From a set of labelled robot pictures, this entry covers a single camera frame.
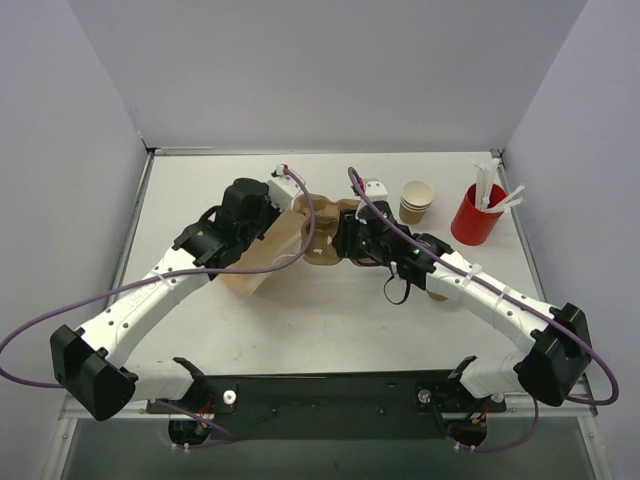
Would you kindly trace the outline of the single brown cup carrier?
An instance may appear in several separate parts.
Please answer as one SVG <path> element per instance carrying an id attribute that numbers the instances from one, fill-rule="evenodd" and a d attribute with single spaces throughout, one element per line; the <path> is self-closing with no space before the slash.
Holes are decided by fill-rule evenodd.
<path id="1" fill-rule="evenodd" d="M 355 264 L 355 261 L 338 256 L 336 248 L 332 245 L 333 237 L 338 231 L 337 221 L 316 220 L 315 229 L 310 233 L 311 221 L 307 220 L 301 228 L 301 243 L 305 245 L 308 239 L 311 243 L 305 250 L 303 259 L 310 265 L 335 266 L 343 260 Z"/>

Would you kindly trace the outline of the brown paper coffee cup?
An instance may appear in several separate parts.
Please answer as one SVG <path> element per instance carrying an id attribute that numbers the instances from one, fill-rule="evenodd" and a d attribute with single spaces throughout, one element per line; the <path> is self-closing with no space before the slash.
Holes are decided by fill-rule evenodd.
<path id="1" fill-rule="evenodd" d="M 434 293 L 434 292 L 429 291 L 429 290 L 427 290 L 427 294 L 429 295 L 429 297 L 430 297 L 431 299 L 433 299 L 433 300 L 435 300 L 435 301 L 438 301 L 438 302 L 444 302 L 444 301 L 447 301 L 447 300 L 448 300 L 448 298 L 447 298 L 446 296 L 443 296 L 443 295 L 440 295 L 440 294 Z"/>

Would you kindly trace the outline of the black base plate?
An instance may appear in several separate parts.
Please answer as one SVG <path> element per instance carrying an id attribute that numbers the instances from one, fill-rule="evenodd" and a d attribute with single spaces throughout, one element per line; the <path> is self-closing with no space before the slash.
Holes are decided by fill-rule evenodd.
<path id="1" fill-rule="evenodd" d="M 202 376 L 175 404 L 240 440 L 441 438 L 451 421 L 506 410 L 451 370 Z"/>

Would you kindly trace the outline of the stack of paper cups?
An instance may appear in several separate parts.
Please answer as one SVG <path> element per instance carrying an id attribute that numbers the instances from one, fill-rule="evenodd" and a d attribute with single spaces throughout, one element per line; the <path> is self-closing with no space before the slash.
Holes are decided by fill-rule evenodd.
<path id="1" fill-rule="evenodd" d="M 408 225 L 418 224 L 435 199 L 433 187 L 420 180 L 407 182 L 400 195 L 399 216 Z"/>

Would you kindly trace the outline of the brown cardboard cup carrier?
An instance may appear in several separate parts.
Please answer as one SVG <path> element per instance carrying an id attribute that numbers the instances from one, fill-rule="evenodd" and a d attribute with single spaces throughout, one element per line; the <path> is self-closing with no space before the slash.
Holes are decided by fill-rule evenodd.
<path id="1" fill-rule="evenodd" d="M 341 199 L 332 201 L 323 195 L 311 194 L 308 200 L 303 194 L 299 195 L 293 203 L 292 210 L 305 218 L 311 218 L 311 212 L 315 215 L 315 225 L 337 225 L 340 214 L 347 210 L 356 210 L 359 201 L 356 199 Z"/>

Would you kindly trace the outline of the red cylindrical straw holder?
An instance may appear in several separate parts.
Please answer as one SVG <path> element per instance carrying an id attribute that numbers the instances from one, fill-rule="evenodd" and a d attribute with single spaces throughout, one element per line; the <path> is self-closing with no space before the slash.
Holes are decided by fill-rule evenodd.
<path id="1" fill-rule="evenodd" d="M 465 193 L 454 216 L 450 230 L 454 238 L 465 245 L 483 244 L 498 223 L 504 211 L 487 213 L 475 206 L 476 184 L 472 184 Z"/>

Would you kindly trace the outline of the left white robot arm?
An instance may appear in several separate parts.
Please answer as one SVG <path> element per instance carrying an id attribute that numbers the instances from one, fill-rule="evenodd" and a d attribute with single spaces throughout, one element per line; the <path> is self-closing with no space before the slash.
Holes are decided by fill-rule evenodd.
<path id="1" fill-rule="evenodd" d="M 54 375 L 90 414 L 104 421 L 131 401 L 170 399 L 193 411 L 204 402 L 204 385 L 179 363 L 134 367 L 127 361 L 142 339 L 187 296 L 237 262 L 262 239 L 299 192 L 288 175 L 266 182 L 239 178 L 222 202 L 205 211 L 174 240 L 145 285 L 133 288 L 93 319 L 50 337 Z"/>

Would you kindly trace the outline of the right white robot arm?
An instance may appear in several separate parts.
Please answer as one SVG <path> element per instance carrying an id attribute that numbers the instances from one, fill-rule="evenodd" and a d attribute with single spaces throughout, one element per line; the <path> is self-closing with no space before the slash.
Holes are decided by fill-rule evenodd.
<path id="1" fill-rule="evenodd" d="M 409 287 L 453 301 L 514 344 L 503 356 L 473 354 L 459 364 L 457 381 L 475 398 L 525 392 L 558 407 L 591 361 L 586 316 L 578 307 L 530 298 L 431 234 L 413 233 L 363 207 L 340 213 L 332 244 L 341 258 L 372 261 Z"/>

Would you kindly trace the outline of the brown paper bag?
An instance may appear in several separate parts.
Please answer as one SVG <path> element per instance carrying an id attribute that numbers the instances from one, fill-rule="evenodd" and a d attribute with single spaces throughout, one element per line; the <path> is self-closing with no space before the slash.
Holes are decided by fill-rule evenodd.
<path id="1" fill-rule="evenodd" d="M 280 265 L 293 258 L 301 247 L 301 228 L 307 218 L 291 210 L 283 212 L 264 234 L 242 254 L 240 260 L 231 265 L 233 270 L 265 269 Z M 244 296 L 252 295 L 272 275 L 224 274 L 217 277 L 226 287 Z"/>

